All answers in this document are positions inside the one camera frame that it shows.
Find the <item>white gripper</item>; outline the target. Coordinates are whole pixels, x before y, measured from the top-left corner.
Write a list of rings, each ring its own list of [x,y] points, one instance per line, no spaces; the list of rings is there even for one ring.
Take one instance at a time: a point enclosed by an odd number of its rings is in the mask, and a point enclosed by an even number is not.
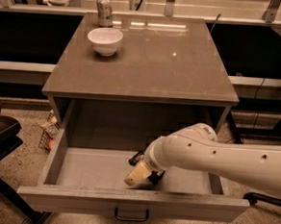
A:
[[[138,184],[147,177],[151,176],[152,170],[155,172],[166,170],[166,166],[163,165],[163,159],[161,157],[163,154],[162,147],[164,139],[164,137],[158,137],[156,140],[153,140],[148,147],[146,147],[144,152],[144,161],[136,164],[133,171],[124,179],[124,182],[128,186]]]

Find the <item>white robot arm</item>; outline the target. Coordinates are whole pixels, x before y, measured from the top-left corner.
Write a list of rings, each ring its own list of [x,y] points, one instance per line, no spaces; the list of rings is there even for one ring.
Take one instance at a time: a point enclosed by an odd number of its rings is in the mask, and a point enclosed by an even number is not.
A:
[[[281,146],[222,144],[205,123],[153,140],[125,183],[133,186],[172,166],[207,171],[281,198]]]

